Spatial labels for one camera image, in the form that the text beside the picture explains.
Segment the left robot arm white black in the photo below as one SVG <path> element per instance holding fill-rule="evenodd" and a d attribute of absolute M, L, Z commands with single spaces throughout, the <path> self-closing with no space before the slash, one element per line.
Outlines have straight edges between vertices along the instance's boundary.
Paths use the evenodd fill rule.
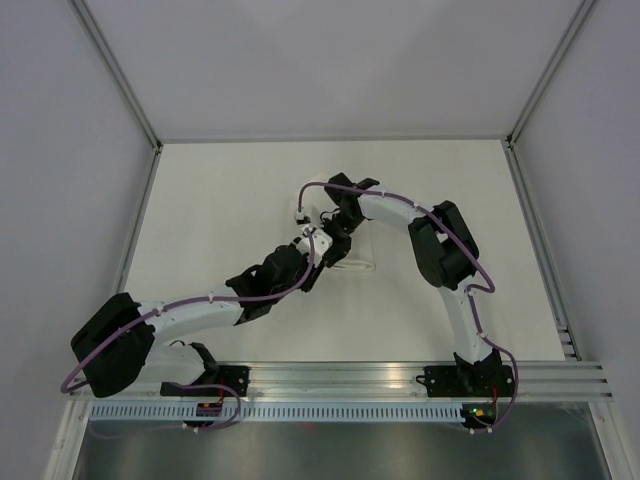
<path fill-rule="evenodd" d="M 342 260 L 351 246 L 349 237 L 307 230 L 206 294 L 151 303 L 137 302 L 127 292 L 115 294 L 72 337 L 76 370 L 97 398 L 137 383 L 157 383 L 165 393 L 190 389 L 209 395 L 220 377 L 212 355 L 199 343 L 173 348 L 171 342 L 269 314 L 289 294 L 310 291 L 322 271 Z"/>

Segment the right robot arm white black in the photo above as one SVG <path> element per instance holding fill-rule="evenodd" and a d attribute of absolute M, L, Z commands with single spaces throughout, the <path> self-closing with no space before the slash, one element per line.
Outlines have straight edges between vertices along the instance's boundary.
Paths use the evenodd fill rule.
<path fill-rule="evenodd" d="M 426 370 L 422 382 L 429 388 L 455 386 L 461 396 L 515 391 L 517 366 L 514 356 L 486 337 L 474 293 L 492 294 L 495 285 L 479 263 L 479 249 L 457 205 L 441 202 L 424 207 L 402 195 L 384 190 L 376 180 L 352 182 L 339 173 L 322 185 L 337 207 L 321 228 L 331 239 L 322 266 L 331 268 L 352 247 L 352 234 L 364 221 L 378 221 L 406 233 L 419 273 L 435 287 L 445 305 L 454 333 L 455 367 L 440 383 Z M 503 364 L 507 356 L 511 364 Z"/>

